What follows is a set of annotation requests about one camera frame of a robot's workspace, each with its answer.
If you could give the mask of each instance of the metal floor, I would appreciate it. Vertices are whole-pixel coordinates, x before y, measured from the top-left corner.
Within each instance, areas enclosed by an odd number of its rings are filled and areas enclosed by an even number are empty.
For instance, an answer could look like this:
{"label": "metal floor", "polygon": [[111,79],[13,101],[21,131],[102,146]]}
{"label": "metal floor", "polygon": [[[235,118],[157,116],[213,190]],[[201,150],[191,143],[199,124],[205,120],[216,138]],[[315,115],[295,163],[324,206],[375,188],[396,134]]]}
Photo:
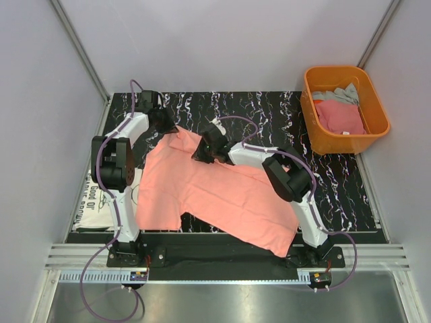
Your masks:
{"label": "metal floor", "polygon": [[[338,279],[344,273],[334,273]],[[86,284],[86,297],[111,320],[131,313],[135,299],[126,291],[103,293],[115,285]],[[145,323],[286,323],[407,322],[390,273],[356,273],[343,288],[314,294],[305,286],[152,285],[139,290],[139,305],[129,322]],[[47,322],[100,322],[86,310],[77,283],[59,283]]]}

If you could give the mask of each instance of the metal frame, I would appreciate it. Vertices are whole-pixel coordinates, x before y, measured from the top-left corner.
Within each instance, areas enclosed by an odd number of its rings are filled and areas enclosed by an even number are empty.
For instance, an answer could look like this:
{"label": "metal frame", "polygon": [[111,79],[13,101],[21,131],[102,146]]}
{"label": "metal frame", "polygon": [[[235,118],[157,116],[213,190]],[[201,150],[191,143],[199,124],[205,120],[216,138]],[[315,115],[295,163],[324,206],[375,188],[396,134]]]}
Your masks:
{"label": "metal frame", "polygon": [[[346,268],[336,269],[333,271],[348,271],[353,265],[354,261],[354,250],[350,245],[336,245],[343,249],[345,257]],[[40,294],[40,300],[38,302],[38,308],[34,315],[33,323],[46,322],[48,318],[55,289],[57,288],[58,282],[65,275],[61,276],[61,273],[69,273],[78,275],[79,271],[83,269],[86,262],[96,251],[103,248],[103,244],[55,244],[51,249],[48,261],[46,262],[46,279],[42,293]],[[130,273],[130,268],[108,268],[106,267],[106,257],[108,256],[108,250],[103,250],[91,263],[89,270],[97,273]],[[146,271],[145,267],[133,268],[134,271]],[[306,278],[310,271],[317,271],[316,268],[302,268],[298,270],[298,281],[148,281],[152,284],[220,284],[225,285],[227,283],[236,285],[303,285],[307,282]],[[403,308],[405,310],[409,323],[426,323],[426,315],[424,308],[418,297],[414,281],[411,276],[410,267],[405,257],[403,246],[400,244],[361,244],[358,245],[358,266],[357,271],[389,271],[392,272],[397,289],[401,298]]]}
{"label": "metal frame", "polygon": [[372,35],[370,42],[368,43],[364,51],[364,54],[362,54],[362,57],[359,60],[359,63],[358,63],[359,68],[365,69],[365,66],[368,63],[374,50],[376,49],[377,44],[380,42],[383,34],[387,30],[392,19],[395,17],[395,14],[398,12],[399,6],[401,5],[402,2],[403,0],[392,0],[391,3],[389,4],[388,9],[386,10],[385,14],[382,17],[382,20],[380,21],[376,30],[374,31],[374,34]]}
{"label": "metal frame", "polygon": [[110,94],[106,91],[105,86],[100,80],[90,58],[87,55],[86,50],[84,49],[84,47],[82,46],[79,40],[79,37],[75,31],[75,28],[73,27],[69,19],[69,16],[66,14],[66,11],[61,5],[61,2],[59,0],[49,0],[49,2],[52,5],[61,24],[63,25],[63,28],[65,29],[66,34],[68,35],[73,47],[75,48],[79,58],[81,59],[81,62],[84,64],[84,67],[86,68],[88,75],[92,79],[94,86],[97,87],[97,90],[99,91],[103,100],[107,102],[109,100]]}

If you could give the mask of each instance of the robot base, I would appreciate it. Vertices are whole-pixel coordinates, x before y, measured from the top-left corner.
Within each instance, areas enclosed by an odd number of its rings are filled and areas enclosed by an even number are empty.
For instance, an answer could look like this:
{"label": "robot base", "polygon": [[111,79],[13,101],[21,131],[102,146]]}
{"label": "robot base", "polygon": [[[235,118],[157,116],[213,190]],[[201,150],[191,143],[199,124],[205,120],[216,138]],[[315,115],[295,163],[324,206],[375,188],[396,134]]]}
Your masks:
{"label": "robot base", "polygon": [[139,267],[146,266],[145,247],[141,235],[135,241],[119,242],[112,244],[109,249],[107,267]]}

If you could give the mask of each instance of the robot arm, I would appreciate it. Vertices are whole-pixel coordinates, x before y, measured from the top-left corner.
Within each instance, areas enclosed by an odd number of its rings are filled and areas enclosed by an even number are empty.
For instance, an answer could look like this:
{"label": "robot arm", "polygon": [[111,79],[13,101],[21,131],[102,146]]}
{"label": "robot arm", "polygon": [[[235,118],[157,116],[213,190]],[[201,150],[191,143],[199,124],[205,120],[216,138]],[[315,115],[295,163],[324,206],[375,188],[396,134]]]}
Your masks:
{"label": "robot arm", "polygon": [[[114,195],[119,208],[121,230],[117,239],[118,246],[114,247],[120,253],[135,253],[134,248],[136,246],[134,246],[134,242],[139,237],[139,228],[136,224],[131,199],[131,184],[135,177],[132,146],[139,136],[148,131],[152,126],[159,133],[178,131],[168,116],[166,109],[162,107],[158,93],[144,91],[141,93],[133,118],[131,117],[131,113],[128,113],[124,121],[115,130],[105,136],[96,136],[92,140],[91,172],[93,181],[97,182],[97,153],[105,138],[116,133],[102,152],[100,175],[105,187]],[[110,205],[114,223],[114,234],[117,234],[119,227],[115,216],[114,203],[112,203],[112,198],[108,193],[105,192],[104,196]]]}
{"label": "robot arm", "polygon": [[332,248],[328,235],[319,227],[324,227],[317,208],[315,209],[319,225],[316,224],[310,210],[308,198],[311,194],[311,180],[306,170],[294,160],[274,153],[285,152],[301,159],[298,152],[291,146],[259,147],[242,143],[232,143],[224,136],[225,129],[217,119],[203,130],[202,140],[193,158],[206,163],[215,159],[231,165],[248,165],[264,170],[274,187],[275,192],[286,202],[289,202],[299,220],[304,243],[310,246],[323,258]]}

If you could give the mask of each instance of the orange basket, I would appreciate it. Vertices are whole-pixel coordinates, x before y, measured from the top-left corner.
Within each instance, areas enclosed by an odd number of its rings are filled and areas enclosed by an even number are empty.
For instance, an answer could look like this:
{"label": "orange basket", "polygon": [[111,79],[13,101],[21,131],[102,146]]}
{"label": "orange basket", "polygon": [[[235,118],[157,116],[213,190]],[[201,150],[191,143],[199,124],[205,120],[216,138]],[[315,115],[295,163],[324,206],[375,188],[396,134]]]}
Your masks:
{"label": "orange basket", "polygon": [[[368,74],[355,66],[318,66],[304,74],[305,87],[301,107],[311,142],[311,149],[319,155],[326,153],[362,153],[378,138],[389,132],[389,124],[377,93]],[[315,91],[345,89],[353,83],[359,95],[359,113],[366,130],[365,135],[338,135],[324,129],[319,122],[312,100]]]}

